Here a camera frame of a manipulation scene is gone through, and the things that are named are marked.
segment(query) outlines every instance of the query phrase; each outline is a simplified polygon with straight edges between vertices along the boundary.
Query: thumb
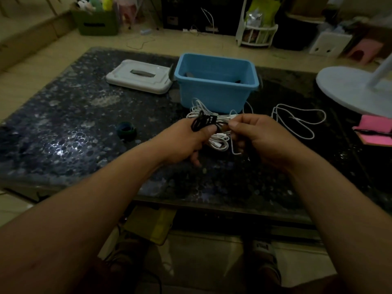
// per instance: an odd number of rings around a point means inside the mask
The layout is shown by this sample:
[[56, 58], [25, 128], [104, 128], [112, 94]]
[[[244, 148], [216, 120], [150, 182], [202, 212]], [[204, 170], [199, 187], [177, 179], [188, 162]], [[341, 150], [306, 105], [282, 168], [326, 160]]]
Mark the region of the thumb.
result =
[[237, 121], [229, 121], [228, 126], [235, 133], [246, 136], [250, 140], [256, 139], [257, 137], [257, 130], [255, 130], [256, 126], [239, 123]]
[[210, 139], [211, 135], [213, 135], [216, 132], [217, 128], [215, 125], [209, 125], [207, 127], [204, 127], [200, 129], [198, 132], [195, 132], [198, 136], [198, 139], [200, 142], [207, 141]]

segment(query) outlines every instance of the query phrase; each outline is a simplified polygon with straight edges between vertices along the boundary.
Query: blue plastic box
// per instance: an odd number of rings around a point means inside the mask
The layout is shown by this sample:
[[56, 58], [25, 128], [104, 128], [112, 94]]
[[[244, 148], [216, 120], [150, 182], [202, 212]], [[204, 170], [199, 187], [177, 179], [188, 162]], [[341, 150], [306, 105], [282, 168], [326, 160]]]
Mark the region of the blue plastic box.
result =
[[[194, 77], [186, 76], [187, 72]], [[209, 110], [226, 114], [232, 109], [240, 113], [249, 94], [259, 86], [250, 61], [202, 54], [182, 54], [174, 76], [182, 106], [191, 108], [192, 99], [198, 98]]]

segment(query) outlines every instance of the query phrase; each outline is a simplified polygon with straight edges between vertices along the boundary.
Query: fingernail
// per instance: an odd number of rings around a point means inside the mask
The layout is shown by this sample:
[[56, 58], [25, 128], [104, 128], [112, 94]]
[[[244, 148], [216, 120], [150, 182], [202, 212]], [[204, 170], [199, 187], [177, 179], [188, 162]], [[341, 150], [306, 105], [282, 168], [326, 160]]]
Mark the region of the fingernail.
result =
[[208, 133], [210, 133], [211, 135], [214, 134], [216, 132], [216, 126], [215, 125], [210, 125], [207, 127]]
[[230, 128], [235, 128], [236, 126], [238, 125], [238, 122], [237, 121], [230, 121], [229, 123], [228, 123], [228, 126], [230, 127]]

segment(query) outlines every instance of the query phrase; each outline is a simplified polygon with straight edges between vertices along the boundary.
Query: plush toy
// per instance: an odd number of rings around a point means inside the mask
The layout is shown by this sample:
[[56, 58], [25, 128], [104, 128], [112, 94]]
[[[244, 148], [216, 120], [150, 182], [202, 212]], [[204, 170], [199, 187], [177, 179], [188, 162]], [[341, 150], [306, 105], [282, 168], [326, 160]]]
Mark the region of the plush toy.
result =
[[86, 9], [90, 12], [95, 12], [95, 7], [90, 2], [87, 2]]
[[96, 12], [102, 12], [104, 10], [99, 0], [90, 0], [90, 3], [95, 8]]
[[79, 7], [81, 10], [87, 10], [87, 4], [89, 4], [86, 0], [77, 0], [76, 6]]
[[104, 0], [102, 3], [102, 7], [105, 11], [112, 11], [113, 9], [113, 0]]

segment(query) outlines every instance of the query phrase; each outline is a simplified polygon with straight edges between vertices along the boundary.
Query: green storage box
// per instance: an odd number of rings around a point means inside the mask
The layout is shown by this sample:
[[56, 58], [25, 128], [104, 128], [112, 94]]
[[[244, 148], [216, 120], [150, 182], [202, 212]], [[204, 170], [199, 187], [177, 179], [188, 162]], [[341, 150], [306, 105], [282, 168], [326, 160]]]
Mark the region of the green storage box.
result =
[[87, 36], [113, 36], [118, 34], [116, 13], [112, 11], [88, 12], [71, 10], [79, 33]]

